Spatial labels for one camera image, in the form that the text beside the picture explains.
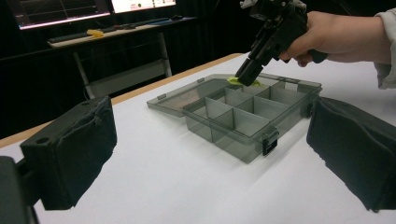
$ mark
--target transparent plastic box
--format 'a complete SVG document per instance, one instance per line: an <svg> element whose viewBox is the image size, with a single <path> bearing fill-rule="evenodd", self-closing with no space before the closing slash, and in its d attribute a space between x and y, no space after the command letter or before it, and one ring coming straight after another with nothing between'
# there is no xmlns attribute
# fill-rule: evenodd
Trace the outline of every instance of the transparent plastic box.
<svg viewBox="0 0 396 224"><path fill-rule="evenodd" d="M321 85L260 74L260 86L232 85L232 74L211 75L148 101L148 107L185 117L188 129L245 163L267 155L277 140L309 118Z"/></svg>

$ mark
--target computer monitor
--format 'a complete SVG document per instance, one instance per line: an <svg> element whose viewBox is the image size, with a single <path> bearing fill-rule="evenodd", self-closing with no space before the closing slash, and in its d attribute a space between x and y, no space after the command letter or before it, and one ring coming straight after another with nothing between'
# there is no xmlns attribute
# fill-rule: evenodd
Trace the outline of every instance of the computer monitor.
<svg viewBox="0 0 396 224"><path fill-rule="evenodd" d="M131 12L176 5L176 0L111 0L114 13Z"/></svg>
<svg viewBox="0 0 396 224"><path fill-rule="evenodd" d="M110 15L104 0L7 0L21 30Z"/></svg>

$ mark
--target white tabletop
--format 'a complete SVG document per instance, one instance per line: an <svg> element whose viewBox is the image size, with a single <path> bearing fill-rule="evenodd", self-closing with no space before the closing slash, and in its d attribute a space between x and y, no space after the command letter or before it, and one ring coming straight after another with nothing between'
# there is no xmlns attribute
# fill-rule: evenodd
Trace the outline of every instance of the white tabletop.
<svg viewBox="0 0 396 224"><path fill-rule="evenodd" d="M396 211L367 211L306 143L309 119L268 157L245 164L184 119L146 101L212 74L234 74L242 55L114 105L118 144L101 174L67 211L35 206L41 223L395 223ZM264 73L322 84L321 96L353 104L396 125L396 90L379 90L372 63L272 61ZM19 144L0 149L19 160Z"/></svg>

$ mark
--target human hand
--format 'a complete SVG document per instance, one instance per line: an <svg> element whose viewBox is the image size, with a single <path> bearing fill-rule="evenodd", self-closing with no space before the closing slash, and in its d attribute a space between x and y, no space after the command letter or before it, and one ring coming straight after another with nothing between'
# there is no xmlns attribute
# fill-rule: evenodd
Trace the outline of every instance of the human hand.
<svg viewBox="0 0 396 224"><path fill-rule="evenodd" d="M307 32L295 39L279 58L284 61L294 58L305 67L312 62L310 49L327 53L327 59L335 62L390 63L390 41L380 17L309 12Z"/></svg>

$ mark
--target white sleeve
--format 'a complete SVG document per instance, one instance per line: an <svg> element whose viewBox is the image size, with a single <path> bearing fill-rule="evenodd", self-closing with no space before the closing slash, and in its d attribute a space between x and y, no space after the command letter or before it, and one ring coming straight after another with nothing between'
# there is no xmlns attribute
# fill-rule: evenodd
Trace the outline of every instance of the white sleeve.
<svg viewBox="0 0 396 224"><path fill-rule="evenodd" d="M376 14L382 18L390 40L391 64L375 63L378 72L378 88L396 88L396 8Z"/></svg>

